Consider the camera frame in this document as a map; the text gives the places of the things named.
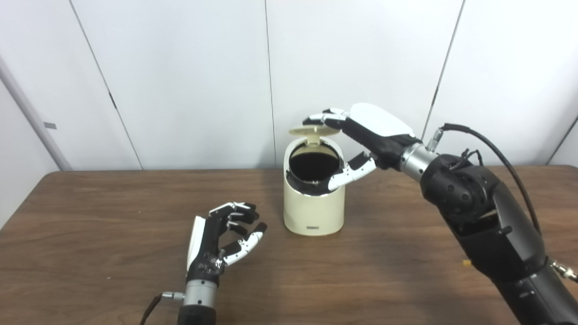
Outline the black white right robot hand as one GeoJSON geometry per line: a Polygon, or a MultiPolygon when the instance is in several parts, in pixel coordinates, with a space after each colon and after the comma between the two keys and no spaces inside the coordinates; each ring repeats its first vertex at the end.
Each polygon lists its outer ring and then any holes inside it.
{"type": "Polygon", "coordinates": [[[369,150],[358,154],[344,164],[340,172],[319,183],[329,191],[359,180],[377,168],[400,172],[403,153],[420,142],[402,120],[367,103],[357,103],[349,111],[326,109],[310,115],[302,124],[324,125],[341,131],[369,150]]]}

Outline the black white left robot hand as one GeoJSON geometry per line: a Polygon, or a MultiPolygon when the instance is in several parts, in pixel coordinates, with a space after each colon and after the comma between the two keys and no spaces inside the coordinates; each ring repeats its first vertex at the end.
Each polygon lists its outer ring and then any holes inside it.
{"type": "Polygon", "coordinates": [[[205,217],[196,216],[186,256],[186,282],[219,286],[226,268],[246,257],[264,236],[268,228],[264,222],[252,231],[243,227],[259,218],[257,206],[250,202],[227,202],[205,217]]]}

